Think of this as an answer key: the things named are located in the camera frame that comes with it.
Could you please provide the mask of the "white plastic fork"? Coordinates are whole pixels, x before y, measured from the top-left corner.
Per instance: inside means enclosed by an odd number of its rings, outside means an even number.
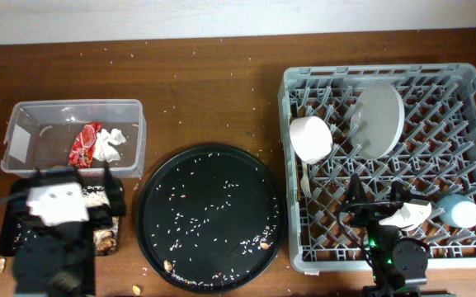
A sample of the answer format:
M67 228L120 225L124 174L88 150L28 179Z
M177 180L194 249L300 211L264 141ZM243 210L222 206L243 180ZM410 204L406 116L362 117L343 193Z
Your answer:
M311 190L309 185L309 170L308 170L308 164L306 162L302 162L302 173L303 173L303 176L300 180L300 186L302 188L302 192L304 193L304 196L306 198L310 198Z

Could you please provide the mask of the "white tissue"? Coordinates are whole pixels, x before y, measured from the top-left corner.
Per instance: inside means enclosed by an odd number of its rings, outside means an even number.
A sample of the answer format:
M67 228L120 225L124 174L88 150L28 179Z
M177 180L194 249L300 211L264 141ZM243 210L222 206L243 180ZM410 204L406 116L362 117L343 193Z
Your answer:
M125 142L126 138L121 130L112 129L108 132L107 130L102 129L97 134L97 141L92 156L94 159L101 162L111 163L113 161L120 161L120 153L115 147Z

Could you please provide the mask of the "grey round plate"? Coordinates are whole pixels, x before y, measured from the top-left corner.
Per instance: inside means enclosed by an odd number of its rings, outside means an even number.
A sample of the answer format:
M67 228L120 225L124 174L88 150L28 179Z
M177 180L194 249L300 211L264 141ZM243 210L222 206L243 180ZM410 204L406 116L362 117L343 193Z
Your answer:
M357 98L350 127L353 148L361 146L358 155L365 159L382 158L398 143L405 122L403 99L387 82L369 85Z

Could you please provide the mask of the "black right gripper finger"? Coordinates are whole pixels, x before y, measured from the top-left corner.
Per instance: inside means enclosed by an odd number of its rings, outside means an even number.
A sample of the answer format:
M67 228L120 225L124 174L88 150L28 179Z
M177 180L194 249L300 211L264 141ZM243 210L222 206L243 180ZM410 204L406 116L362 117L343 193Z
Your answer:
M364 185L356 173L351 175L350 184L347 191L347 201L350 203L365 202Z
M393 181L389 193L389 200L391 202L404 202L406 191L403 189L402 184L399 181Z

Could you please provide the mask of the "white bowl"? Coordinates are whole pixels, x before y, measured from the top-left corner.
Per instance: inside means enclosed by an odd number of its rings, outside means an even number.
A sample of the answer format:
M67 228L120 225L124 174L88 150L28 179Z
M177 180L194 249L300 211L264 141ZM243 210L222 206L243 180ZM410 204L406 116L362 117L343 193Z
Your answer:
M315 164L332 152L332 133L317 116L297 118L290 123L290 142L297 156Z

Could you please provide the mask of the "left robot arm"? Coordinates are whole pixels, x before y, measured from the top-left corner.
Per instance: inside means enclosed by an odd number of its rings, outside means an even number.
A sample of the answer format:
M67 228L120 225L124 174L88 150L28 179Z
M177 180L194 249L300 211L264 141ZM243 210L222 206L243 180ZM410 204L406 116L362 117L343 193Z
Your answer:
M217 294L234 290L254 280L272 263L287 227L287 209L272 198L268 209L279 207L266 219L267 232L252 241L266 244L264 255L242 264L246 270L234 280L196 282L167 269L164 261L149 247L146 216L139 212L135 234L149 265L167 282L198 294ZM96 293L95 257L98 246L94 233L109 229L114 219L126 214L121 180L104 167L98 177L85 178L75 167L37 171L17 181L14 190L0 199L12 221L31 231L35 240L21 245L8 256L13 258L12 275L17 296L93 296Z

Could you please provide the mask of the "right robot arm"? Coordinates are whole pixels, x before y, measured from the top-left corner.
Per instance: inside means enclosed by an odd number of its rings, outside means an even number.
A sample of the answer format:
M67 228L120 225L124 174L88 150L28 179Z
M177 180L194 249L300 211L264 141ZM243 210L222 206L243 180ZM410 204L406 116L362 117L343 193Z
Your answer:
M351 176L346 199L339 213L352 216L350 225L363 229L360 239L353 238L336 216L338 228L356 245L372 270L373 285L362 288L363 297L420 296L427 283L429 246L420 239L404 237L403 232L422 225L432 212L425 197L392 183L389 197L371 201L358 175Z

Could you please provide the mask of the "red snack wrapper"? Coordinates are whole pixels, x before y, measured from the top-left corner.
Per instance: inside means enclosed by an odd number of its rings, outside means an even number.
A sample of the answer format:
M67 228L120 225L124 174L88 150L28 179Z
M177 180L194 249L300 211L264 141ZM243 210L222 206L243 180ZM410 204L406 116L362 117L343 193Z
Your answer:
M90 168L97 142L97 134L102 124L91 122L85 124L76 136L68 155L68 165L75 168Z

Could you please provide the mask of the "light blue cup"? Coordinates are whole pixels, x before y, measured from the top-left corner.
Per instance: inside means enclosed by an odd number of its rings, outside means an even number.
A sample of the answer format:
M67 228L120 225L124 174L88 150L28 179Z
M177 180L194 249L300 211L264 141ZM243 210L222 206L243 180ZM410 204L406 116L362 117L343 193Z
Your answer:
M444 224L465 229L476 226L476 204L467 196L447 195L438 201L437 206L443 210L439 217Z

